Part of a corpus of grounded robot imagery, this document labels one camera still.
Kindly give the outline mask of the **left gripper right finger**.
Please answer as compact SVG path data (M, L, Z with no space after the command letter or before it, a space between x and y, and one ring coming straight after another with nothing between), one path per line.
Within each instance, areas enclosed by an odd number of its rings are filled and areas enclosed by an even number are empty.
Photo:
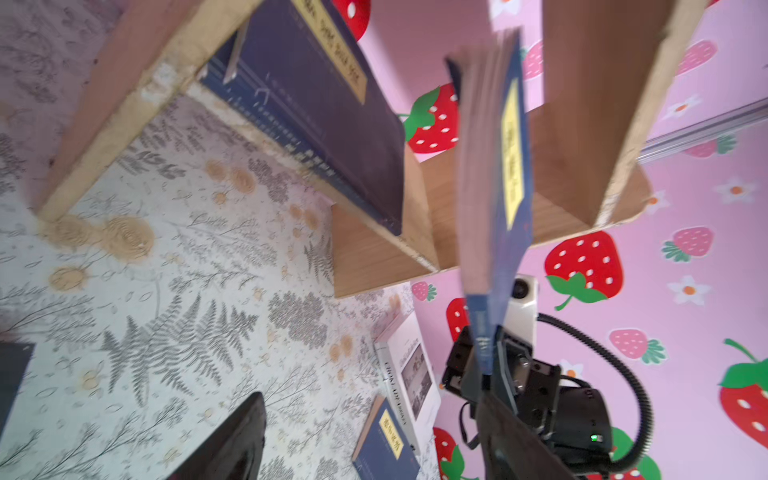
M481 392L476 424L487 480L575 478L528 426L489 391Z

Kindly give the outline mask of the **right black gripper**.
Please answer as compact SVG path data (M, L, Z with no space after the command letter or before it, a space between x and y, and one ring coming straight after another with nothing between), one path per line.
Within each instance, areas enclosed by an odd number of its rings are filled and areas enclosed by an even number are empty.
M532 357L529 343L500 331L491 392L570 468L609 463L612 427L601 393L561 383L561 369Z

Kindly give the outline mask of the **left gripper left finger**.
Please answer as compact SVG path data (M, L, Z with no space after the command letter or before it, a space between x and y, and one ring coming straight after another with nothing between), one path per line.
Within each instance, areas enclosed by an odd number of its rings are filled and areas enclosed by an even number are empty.
M266 427L263 395L253 392L167 479L256 480Z

